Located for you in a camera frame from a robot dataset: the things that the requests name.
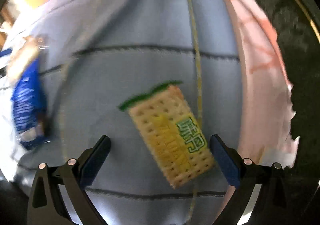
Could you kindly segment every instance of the blue package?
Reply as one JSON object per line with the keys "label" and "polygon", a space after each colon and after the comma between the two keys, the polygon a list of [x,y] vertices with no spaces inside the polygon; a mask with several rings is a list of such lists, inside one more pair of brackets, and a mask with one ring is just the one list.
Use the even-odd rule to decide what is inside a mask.
{"label": "blue package", "polygon": [[19,140],[27,150],[46,142],[44,123],[47,104],[38,69],[39,59],[35,59],[17,82],[11,98]]}

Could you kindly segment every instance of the blue bag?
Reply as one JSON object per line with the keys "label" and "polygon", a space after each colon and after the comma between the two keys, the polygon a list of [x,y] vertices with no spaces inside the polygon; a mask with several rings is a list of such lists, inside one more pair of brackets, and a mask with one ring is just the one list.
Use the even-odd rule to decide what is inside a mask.
{"label": "blue bag", "polygon": [[39,78],[39,59],[24,71],[12,94],[13,119],[19,141],[27,150],[46,142],[44,136],[46,98]]}

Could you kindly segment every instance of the pink fabric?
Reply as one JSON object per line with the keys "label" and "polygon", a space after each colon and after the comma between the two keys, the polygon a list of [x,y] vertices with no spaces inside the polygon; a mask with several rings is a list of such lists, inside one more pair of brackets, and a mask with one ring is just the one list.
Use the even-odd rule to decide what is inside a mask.
{"label": "pink fabric", "polygon": [[231,2],[236,14],[244,82],[243,115],[238,152],[259,163],[268,148],[296,152],[290,135],[294,116],[292,85],[277,44],[277,32],[255,0]]}

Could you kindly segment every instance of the cracker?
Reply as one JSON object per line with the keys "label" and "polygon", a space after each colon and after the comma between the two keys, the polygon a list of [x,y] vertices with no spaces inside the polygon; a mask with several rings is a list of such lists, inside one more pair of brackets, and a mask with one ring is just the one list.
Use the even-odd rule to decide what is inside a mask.
{"label": "cracker", "polygon": [[206,139],[177,86],[138,102],[129,109],[129,115],[172,187],[214,165]]}

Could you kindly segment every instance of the metal screw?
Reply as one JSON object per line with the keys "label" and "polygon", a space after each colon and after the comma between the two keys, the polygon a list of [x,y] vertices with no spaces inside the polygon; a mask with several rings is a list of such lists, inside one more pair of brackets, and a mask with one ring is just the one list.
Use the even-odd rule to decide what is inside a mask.
{"label": "metal screw", "polygon": [[244,164],[246,164],[246,165],[252,164],[252,160],[251,160],[250,158],[244,158],[244,159],[243,159],[243,162],[244,162]]}
{"label": "metal screw", "polygon": [[70,160],[68,161],[68,165],[75,165],[76,162],[77,162],[76,159],[70,159]]}
{"label": "metal screw", "polygon": [[45,163],[39,164],[39,169],[44,169],[44,168],[45,168],[45,166],[46,166],[46,164],[45,164]]}
{"label": "metal screw", "polygon": [[274,166],[276,169],[281,169],[281,168],[282,168],[281,164],[279,164],[279,163],[274,163],[273,166]]}

